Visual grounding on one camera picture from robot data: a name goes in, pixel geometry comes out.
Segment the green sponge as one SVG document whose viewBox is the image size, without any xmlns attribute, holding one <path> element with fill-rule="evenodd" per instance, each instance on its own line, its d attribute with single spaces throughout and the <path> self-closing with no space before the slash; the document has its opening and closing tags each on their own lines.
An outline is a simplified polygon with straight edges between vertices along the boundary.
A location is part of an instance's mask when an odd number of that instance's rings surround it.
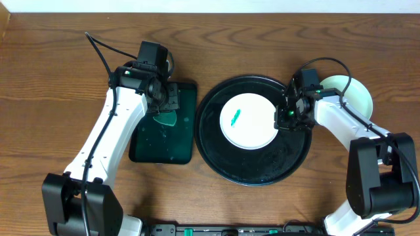
<svg viewBox="0 0 420 236">
<path fill-rule="evenodd" d="M 153 116 L 153 119 L 161 125 L 173 127 L 177 122 L 177 113 L 175 110 L 170 112 L 161 112 L 158 115 Z"/>
</svg>

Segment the white plate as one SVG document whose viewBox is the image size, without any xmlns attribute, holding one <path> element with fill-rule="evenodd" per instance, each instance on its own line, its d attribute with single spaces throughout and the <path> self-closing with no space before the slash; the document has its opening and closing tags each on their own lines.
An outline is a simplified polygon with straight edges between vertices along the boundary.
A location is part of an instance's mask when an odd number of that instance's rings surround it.
<svg viewBox="0 0 420 236">
<path fill-rule="evenodd" d="M 254 150 L 275 139 L 275 107 L 264 96 L 243 93 L 232 97 L 222 107 L 219 123 L 224 137 L 234 146 Z"/>
</svg>

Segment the mint plate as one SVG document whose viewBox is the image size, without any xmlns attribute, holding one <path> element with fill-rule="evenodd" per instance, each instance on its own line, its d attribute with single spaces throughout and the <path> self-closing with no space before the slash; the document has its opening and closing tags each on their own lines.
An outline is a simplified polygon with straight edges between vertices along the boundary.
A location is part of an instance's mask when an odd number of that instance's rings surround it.
<svg viewBox="0 0 420 236">
<path fill-rule="evenodd" d="M 348 83 L 348 76 L 347 75 L 332 75 L 330 77 L 325 78 L 320 82 L 320 84 L 325 89 L 338 89 L 339 91 L 343 91 L 345 86 Z M 361 101 L 363 99 L 372 99 L 371 94 L 369 93 L 368 89 L 361 84 L 358 80 L 352 78 L 348 89 L 346 90 L 344 97 L 348 100 L 350 105 L 356 109 L 359 113 Z"/>
<path fill-rule="evenodd" d="M 372 99 L 363 99 L 360 105 L 361 114 L 370 119 L 373 114 L 373 100 Z"/>
</svg>

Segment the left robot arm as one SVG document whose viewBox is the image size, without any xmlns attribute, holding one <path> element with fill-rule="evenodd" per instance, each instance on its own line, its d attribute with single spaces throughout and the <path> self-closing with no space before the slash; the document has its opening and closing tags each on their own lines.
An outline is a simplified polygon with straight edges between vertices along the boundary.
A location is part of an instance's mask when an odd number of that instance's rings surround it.
<svg viewBox="0 0 420 236">
<path fill-rule="evenodd" d="M 124 213 L 113 192 L 123 152 L 147 113 L 179 108 L 173 68 L 120 66 L 89 137 L 62 174 L 41 186 L 51 235 L 140 235 L 142 220 Z"/>
</svg>

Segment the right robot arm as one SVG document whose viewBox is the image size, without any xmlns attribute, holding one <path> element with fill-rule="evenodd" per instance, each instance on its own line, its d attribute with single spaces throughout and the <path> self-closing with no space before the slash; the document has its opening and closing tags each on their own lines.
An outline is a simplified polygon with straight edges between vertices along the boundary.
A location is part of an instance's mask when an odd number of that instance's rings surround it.
<svg viewBox="0 0 420 236">
<path fill-rule="evenodd" d="M 415 148 L 354 109 L 336 89 L 287 91 L 276 107 L 276 129 L 325 127 L 348 150 L 346 201 L 324 218 L 328 235 L 361 235 L 379 222 L 408 224 L 419 216 Z"/>
</svg>

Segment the black rectangular tray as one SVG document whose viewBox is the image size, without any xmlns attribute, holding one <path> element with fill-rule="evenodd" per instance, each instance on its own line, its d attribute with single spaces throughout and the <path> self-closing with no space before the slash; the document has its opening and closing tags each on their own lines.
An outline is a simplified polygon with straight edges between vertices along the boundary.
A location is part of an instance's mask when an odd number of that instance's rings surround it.
<svg viewBox="0 0 420 236">
<path fill-rule="evenodd" d="M 131 136 L 129 158 L 135 163 L 165 163 L 185 165 L 192 158 L 194 117 L 197 87 L 179 83 L 180 108 L 175 110 L 177 122 L 173 127 L 154 121 L 149 113 L 142 118 Z"/>
</svg>

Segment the black round tray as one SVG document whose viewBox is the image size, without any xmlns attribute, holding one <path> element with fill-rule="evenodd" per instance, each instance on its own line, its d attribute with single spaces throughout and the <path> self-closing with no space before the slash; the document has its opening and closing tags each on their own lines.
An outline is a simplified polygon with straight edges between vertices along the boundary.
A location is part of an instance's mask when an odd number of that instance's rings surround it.
<svg viewBox="0 0 420 236">
<path fill-rule="evenodd" d="M 267 146 L 246 150 L 231 144 L 219 123 L 223 105 L 234 96 L 254 92 L 278 105 L 285 88 L 270 77 L 242 75 L 219 83 L 206 94 L 196 112 L 194 136 L 201 156 L 216 173 L 237 184 L 266 186 L 300 167 L 310 149 L 311 130 L 279 130 Z"/>
</svg>

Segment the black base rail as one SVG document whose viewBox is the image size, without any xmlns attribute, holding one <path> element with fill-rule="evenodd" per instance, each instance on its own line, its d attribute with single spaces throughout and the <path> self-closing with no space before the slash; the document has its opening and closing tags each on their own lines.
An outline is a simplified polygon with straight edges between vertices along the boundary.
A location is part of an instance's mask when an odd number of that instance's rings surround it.
<svg viewBox="0 0 420 236">
<path fill-rule="evenodd" d="M 323 226 L 298 221 L 283 226 L 211 226 L 146 224 L 140 236 L 271 236 L 271 235 L 327 235 Z"/>
</svg>

